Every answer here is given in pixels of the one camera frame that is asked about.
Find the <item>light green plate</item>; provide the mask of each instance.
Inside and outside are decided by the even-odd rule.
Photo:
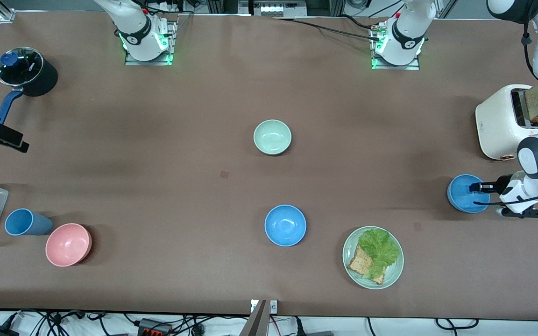
[[[261,152],[278,155],[290,146],[292,132],[288,125],[279,120],[266,120],[256,126],[254,140]]]
[[[350,261],[352,261],[352,258],[354,258],[354,251],[356,251],[358,239],[362,236],[364,232],[375,229],[385,230],[384,228],[380,227],[361,227],[358,230],[352,232],[352,234],[348,236],[348,239],[346,239],[346,242],[344,243],[342,259],[344,260],[344,268],[346,269],[346,272],[348,272],[348,275],[352,278],[352,280],[354,280],[354,282],[368,289],[384,289],[390,287],[391,285],[393,285],[393,283],[397,281],[397,279],[400,277],[400,274],[402,274],[402,268],[404,268],[404,253],[402,251],[402,247],[400,246],[398,240],[393,236],[393,234],[391,234],[391,232],[385,230],[387,233],[389,233],[391,239],[397,245],[397,248],[400,250],[400,254],[397,256],[397,259],[393,264],[387,266],[385,270],[385,279],[383,280],[382,285],[377,285],[375,281],[371,281],[369,279],[363,279],[360,274],[348,268],[348,265],[350,265]]]

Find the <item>lettuce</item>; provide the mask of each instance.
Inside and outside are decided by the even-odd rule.
[[[400,253],[389,232],[382,229],[365,231],[359,238],[358,245],[373,260],[371,268],[363,276],[365,279],[375,279],[381,276],[383,268],[393,264]]]

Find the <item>pot handle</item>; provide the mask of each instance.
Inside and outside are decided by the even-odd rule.
[[[19,98],[23,94],[22,89],[13,89],[11,92],[6,94],[4,100],[1,102],[0,106],[0,124],[6,121],[7,114],[9,113],[9,108],[14,100]]]

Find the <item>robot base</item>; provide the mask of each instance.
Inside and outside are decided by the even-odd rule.
[[[167,38],[160,38],[160,43],[167,44],[168,47],[156,58],[149,61],[139,61],[132,57],[128,51],[126,51],[126,46],[124,45],[124,51],[126,51],[126,58],[124,59],[125,65],[145,65],[145,66],[162,66],[162,65],[171,65],[173,63],[173,52],[176,47],[176,33],[177,33],[177,22],[168,21],[167,22]]]
[[[418,63],[418,54],[414,57],[412,62],[406,65],[394,65],[387,62],[383,56],[378,54],[376,50],[382,49],[383,44],[387,40],[387,27],[386,22],[380,22],[377,27],[379,31],[373,31],[369,29],[369,36],[377,37],[380,41],[371,41],[371,68],[372,69],[387,69],[387,70],[420,70],[420,64]]]

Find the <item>blue cup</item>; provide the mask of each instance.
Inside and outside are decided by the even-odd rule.
[[[51,219],[28,209],[14,210],[6,219],[6,232],[11,236],[40,236],[52,228]]]

